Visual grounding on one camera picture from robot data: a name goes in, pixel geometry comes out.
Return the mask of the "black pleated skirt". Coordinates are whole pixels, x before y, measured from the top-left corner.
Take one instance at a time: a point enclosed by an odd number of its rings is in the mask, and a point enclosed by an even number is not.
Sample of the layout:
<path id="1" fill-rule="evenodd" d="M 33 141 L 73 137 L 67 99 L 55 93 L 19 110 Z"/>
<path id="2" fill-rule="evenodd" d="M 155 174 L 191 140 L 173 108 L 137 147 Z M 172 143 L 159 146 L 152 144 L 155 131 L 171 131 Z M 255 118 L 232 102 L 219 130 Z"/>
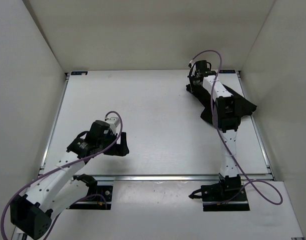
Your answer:
<path id="1" fill-rule="evenodd" d="M 213 114 L 211 112 L 211 103 L 214 104 L 215 116 L 218 119 L 216 124 L 218 129 L 226 132 L 228 130 L 237 130 L 241 124 L 241 118 L 250 116 L 257 109 L 257 106 L 236 91 L 228 87 L 224 88 L 231 93 L 229 97 L 220 97 L 218 100 L 211 100 L 211 94 L 202 86 L 186 85 L 186 90 L 196 97 L 205 107 L 201 113 L 201 119 L 209 124 L 213 123 Z"/>

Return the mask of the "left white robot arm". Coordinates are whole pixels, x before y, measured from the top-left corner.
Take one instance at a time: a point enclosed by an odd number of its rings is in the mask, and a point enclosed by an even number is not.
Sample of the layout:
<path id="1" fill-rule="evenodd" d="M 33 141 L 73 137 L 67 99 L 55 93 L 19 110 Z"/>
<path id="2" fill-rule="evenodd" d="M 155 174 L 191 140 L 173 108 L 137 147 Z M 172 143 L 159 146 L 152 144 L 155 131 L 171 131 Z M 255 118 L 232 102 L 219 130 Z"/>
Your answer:
<path id="1" fill-rule="evenodd" d="M 126 133 L 119 117 L 96 120 L 68 145 L 54 169 L 34 182 L 24 195 L 10 202 L 10 221 L 33 240 L 45 236 L 59 214 L 80 199 L 97 194 L 94 177 L 74 175 L 99 154 L 124 157 L 129 154 Z"/>

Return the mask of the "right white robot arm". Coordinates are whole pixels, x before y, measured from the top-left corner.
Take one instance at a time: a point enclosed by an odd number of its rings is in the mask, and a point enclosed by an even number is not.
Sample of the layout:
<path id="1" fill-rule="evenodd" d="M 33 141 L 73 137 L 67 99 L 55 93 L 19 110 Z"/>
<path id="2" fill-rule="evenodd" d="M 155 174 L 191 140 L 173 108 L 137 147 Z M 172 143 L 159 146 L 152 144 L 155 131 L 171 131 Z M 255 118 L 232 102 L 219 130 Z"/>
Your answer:
<path id="1" fill-rule="evenodd" d="M 220 185 L 217 196 L 229 200 L 241 187 L 241 177 L 236 158 L 237 130 L 241 123 L 240 98 L 230 93 L 211 73 L 211 64 L 206 60 L 189 62 L 189 81 L 192 92 L 206 90 L 210 96 L 212 124 L 221 140 L 222 163 L 219 173 Z"/>

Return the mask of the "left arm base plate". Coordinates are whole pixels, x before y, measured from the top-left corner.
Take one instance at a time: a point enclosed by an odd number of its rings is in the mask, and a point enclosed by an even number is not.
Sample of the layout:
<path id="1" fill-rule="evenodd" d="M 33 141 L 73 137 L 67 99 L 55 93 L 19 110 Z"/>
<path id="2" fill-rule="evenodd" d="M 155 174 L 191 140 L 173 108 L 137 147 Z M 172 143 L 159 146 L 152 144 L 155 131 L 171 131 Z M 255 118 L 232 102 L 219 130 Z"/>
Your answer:
<path id="1" fill-rule="evenodd" d="M 87 192 L 86 199 L 72 204 L 71 210 L 111 210 L 113 195 L 112 181 L 98 181 L 97 186 L 90 188 Z"/>

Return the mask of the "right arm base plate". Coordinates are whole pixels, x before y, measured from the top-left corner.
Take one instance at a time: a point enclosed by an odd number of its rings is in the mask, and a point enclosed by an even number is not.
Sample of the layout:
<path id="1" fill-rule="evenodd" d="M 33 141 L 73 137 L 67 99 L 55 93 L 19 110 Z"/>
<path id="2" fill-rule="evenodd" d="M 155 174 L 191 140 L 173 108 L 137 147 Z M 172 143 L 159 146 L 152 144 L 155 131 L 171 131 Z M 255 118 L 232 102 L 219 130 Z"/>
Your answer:
<path id="1" fill-rule="evenodd" d="M 250 211 L 246 191 L 243 185 L 228 189 L 220 183 L 202 185 L 193 191 L 190 199 L 201 199 L 203 212 L 247 212 Z"/>

